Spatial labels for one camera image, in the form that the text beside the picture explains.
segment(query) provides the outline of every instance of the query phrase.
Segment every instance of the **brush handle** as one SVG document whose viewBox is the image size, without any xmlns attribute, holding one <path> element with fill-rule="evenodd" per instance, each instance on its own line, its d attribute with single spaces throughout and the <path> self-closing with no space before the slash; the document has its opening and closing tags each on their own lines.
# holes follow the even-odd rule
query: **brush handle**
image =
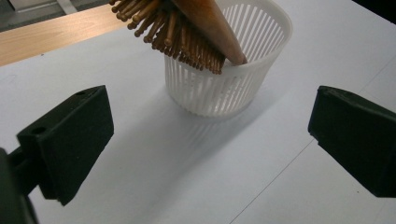
<svg viewBox="0 0 396 224">
<path fill-rule="evenodd" d="M 214 0 L 172 0 L 178 9 L 235 65 L 247 63 L 233 30 Z"/>
</svg>

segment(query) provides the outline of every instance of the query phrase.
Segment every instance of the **white surface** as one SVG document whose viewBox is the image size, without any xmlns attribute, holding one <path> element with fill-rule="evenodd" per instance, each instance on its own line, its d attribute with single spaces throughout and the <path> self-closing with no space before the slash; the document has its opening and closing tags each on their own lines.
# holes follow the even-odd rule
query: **white surface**
<svg viewBox="0 0 396 224">
<path fill-rule="evenodd" d="M 347 0 L 277 0 L 293 37 L 251 105 L 226 120 L 179 108 L 163 56 L 121 29 L 0 67 L 0 144 L 69 95 L 105 84 L 115 135 L 66 207 L 31 194 L 47 223 L 394 223 L 307 132 L 319 85 L 395 111 L 396 27 Z"/>
</svg>

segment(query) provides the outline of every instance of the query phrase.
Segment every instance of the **white plastic basket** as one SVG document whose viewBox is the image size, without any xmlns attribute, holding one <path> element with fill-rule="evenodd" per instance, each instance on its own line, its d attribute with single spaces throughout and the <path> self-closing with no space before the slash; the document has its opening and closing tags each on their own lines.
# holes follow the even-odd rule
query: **white plastic basket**
<svg viewBox="0 0 396 224">
<path fill-rule="evenodd" d="M 222 74 L 213 75 L 165 56 L 169 94 L 186 110 L 205 117 L 230 115 L 247 105 L 292 33 L 289 16 L 271 0 L 217 3 L 248 63 L 232 66 L 226 62 Z"/>
</svg>

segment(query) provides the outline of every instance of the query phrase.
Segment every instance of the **wooden bristle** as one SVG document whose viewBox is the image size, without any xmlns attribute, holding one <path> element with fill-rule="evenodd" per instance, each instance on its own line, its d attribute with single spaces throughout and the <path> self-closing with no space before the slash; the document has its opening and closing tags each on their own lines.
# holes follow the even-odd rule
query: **wooden bristle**
<svg viewBox="0 0 396 224">
<path fill-rule="evenodd" d="M 153 49 L 196 69 L 221 74 L 225 57 L 184 17 L 170 0 L 110 0 L 121 21 L 136 37 L 149 28 L 143 38 Z"/>
</svg>

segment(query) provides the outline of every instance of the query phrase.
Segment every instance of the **basket rim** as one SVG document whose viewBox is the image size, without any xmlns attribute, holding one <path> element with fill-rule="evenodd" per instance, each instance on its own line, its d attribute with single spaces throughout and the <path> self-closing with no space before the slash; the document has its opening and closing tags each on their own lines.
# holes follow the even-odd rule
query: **basket rim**
<svg viewBox="0 0 396 224">
<path fill-rule="evenodd" d="M 289 34 L 287 36 L 287 38 L 283 41 L 283 43 L 281 43 L 275 50 L 271 51 L 270 53 L 268 53 L 267 55 L 263 56 L 262 58 L 254 61 L 254 62 L 247 62 L 245 64 L 240 64 L 240 65 L 233 65 L 230 64 L 229 66 L 224 66 L 222 68 L 222 74 L 221 75 L 215 75 L 213 73 L 211 73 L 209 70 L 204 69 L 203 71 L 197 70 L 195 68 L 191 68 L 189 65 L 185 64 L 185 63 L 181 63 L 178 60 L 174 60 L 173 58 L 169 58 L 168 56 L 164 55 L 166 60 L 174 60 L 176 61 L 176 63 L 178 63 L 179 65 L 181 65 L 182 68 L 187 69 L 192 71 L 195 75 L 197 76 L 205 76 L 205 77 L 241 77 L 241 76 L 245 76 L 245 73 L 237 73 L 237 74 L 233 74 L 233 75 L 227 75 L 227 70 L 241 70 L 244 71 L 247 68 L 251 67 L 251 66 L 257 66 L 260 63 L 265 63 L 267 61 L 270 61 L 271 58 L 276 58 L 281 50 L 289 43 L 292 33 L 293 33 L 293 25 L 291 22 L 291 19 L 289 17 L 289 15 L 286 13 L 286 11 L 280 7 L 277 3 L 275 3 L 273 0 L 259 0 L 260 2 L 267 2 L 268 4 L 272 5 L 272 7 L 274 7 L 276 10 L 278 10 L 278 12 L 280 13 L 280 15 L 283 17 L 283 19 L 285 19 L 285 23 L 286 23 L 286 29 L 289 28 Z"/>
</svg>

